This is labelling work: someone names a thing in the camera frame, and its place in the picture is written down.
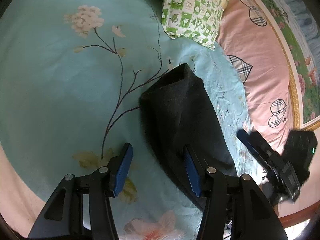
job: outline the wooden edge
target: wooden edge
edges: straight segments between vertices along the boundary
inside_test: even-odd
[[[287,215],[285,217],[280,217],[279,218],[280,222],[282,223],[282,226],[284,228],[295,226],[298,223],[301,223],[303,221],[310,219],[314,215],[316,210],[319,208],[319,206],[320,206],[320,200],[314,203],[313,205],[308,206],[307,208],[302,209],[296,213]]]

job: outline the beige fabric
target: beige fabric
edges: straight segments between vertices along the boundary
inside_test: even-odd
[[[7,224],[27,237],[44,206],[15,172],[0,145],[0,213]]]

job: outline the black fabric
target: black fabric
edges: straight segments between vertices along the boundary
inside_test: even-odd
[[[142,123],[155,155],[169,178],[201,210],[205,199],[192,192],[182,156],[190,143],[203,158],[226,175],[237,176],[221,127],[204,89],[187,64],[182,64],[140,96]]]

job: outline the flower stem print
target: flower stem print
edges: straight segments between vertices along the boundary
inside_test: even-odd
[[[159,20],[156,17],[156,12],[154,11],[154,9],[152,9],[154,12],[154,15],[151,16],[151,18],[156,19],[157,21],[157,25],[158,25],[158,46],[159,49],[161,49],[160,47],[160,29],[159,29]],[[123,102],[124,98],[126,96],[128,96],[130,93],[132,93],[133,91],[135,91],[136,89],[162,77],[168,70],[166,70],[165,72],[163,72],[162,74],[160,74],[162,66],[163,66],[163,62],[162,62],[162,58],[161,58],[161,53],[159,52],[158,49],[155,49],[153,47],[150,47],[152,50],[157,52],[158,55],[158,60],[159,60],[159,69],[157,70],[157,72],[151,76],[148,80],[146,80],[145,82],[141,83],[141,84],[135,84],[136,80],[137,80],[137,75],[139,72],[142,71],[142,69],[135,71],[132,70],[133,72],[133,80],[132,80],[132,84],[131,86],[128,88],[128,90],[126,92],[123,91],[123,83],[124,83],[124,79],[123,79],[123,71],[124,71],[124,65],[122,62],[122,57],[125,56],[126,53],[126,48],[120,48],[117,49],[116,47],[116,42],[115,42],[115,37],[112,37],[112,44],[108,44],[106,41],[104,41],[98,34],[97,31],[97,27],[101,27],[104,19],[99,18],[99,15],[101,15],[101,11],[99,8],[94,7],[94,6],[87,6],[87,5],[83,5],[83,6],[79,6],[78,7],[78,12],[74,15],[65,15],[64,19],[67,22],[72,22],[73,25],[71,26],[72,29],[74,29],[77,33],[79,33],[79,35],[81,37],[86,38],[89,34],[89,31],[91,29],[93,29],[95,35],[98,37],[98,39],[100,40],[100,42],[102,42],[102,45],[99,44],[95,44],[95,45],[88,45],[88,46],[84,46],[84,47],[77,47],[75,49],[75,52],[79,52],[82,49],[86,49],[86,48],[90,48],[90,47],[98,47],[101,49],[104,49],[106,51],[108,51],[109,53],[115,54],[118,59],[119,59],[119,63],[120,63],[120,77],[121,77],[121,81],[120,81],[120,87],[119,87],[119,96],[118,96],[118,100],[115,106],[115,109],[108,121],[108,125],[106,127],[105,130],[105,134],[103,136],[103,141],[102,141],[102,146],[101,146],[101,159],[103,158],[103,149],[104,149],[104,145],[105,145],[105,141],[107,138],[108,133],[110,132],[111,128],[115,125],[115,123],[126,113],[134,111],[136,109],[138,109],[139,107],[133,107],[131,109],[128,109],[122,113],[120,113],[119,115],[117,115],[117,111],[119,109],[119,106],[121,105],[121,103]],[[117,35],[118,37],[124,38],[125,35],[121,32],[121,25],[119,26],[112,26],[112,32]]]

